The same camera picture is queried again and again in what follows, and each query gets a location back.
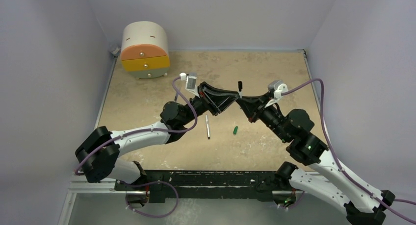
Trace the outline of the white marker black tip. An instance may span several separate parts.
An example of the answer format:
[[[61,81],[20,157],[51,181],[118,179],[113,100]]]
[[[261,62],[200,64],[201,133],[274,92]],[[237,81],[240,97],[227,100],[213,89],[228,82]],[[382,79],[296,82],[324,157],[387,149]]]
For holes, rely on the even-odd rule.
[[[210,134],[210,126],[209,126],[208,115],[205,115],[205,121],[206,121],[206,129],[207,129],[207,139],[210,139],[211,134]]]

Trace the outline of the black pen cap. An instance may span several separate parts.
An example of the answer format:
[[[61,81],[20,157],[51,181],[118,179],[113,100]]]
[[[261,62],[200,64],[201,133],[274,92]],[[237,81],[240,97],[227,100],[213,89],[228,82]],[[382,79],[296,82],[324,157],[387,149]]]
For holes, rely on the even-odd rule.
[[[241,92],[242,88],[243,88],[243,83],[242,83],[242,81],[239,81],[238,82],[238,90]]]

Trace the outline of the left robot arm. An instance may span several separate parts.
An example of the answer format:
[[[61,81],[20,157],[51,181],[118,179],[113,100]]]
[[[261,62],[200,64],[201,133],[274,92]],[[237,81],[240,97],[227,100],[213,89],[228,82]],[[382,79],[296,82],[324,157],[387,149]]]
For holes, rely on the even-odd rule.
[[[206,82],[187,83],[186,89],[194,97],[184,99],[185,104],[167,102],[160,120],[151,125],[119,131],[110,131],[106,126],[96,128],[75,151],[79,163],[75,175],[85,176],[89,183],[117,179],[134,190],[141,190],[146,185],[144,169],[140,163],[122,160],[121,156],[178,141],[197,126],[201,115],[206,112],[218,115],[242,97],[241,90],[218,89]]]

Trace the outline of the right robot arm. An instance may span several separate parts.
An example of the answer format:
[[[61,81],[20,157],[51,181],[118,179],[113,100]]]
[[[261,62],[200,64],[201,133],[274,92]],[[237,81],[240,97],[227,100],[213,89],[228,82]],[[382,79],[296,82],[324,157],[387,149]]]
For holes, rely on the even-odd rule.
[[[305,110],[293,109],[284,115],[267,96],[241,97],[236,102],[249,122],[262,121],[282,142],[289,144],[286,150],[292,159],[325,177],[314,178],[296,165],[284,162],[275,176],[279,188],[291,186],[312,194],[338,208],[351,225],[383,224],[385,210],[392,205],[395,195],[371,186],[344,165],[328,143],[311,132],[314,122]]]

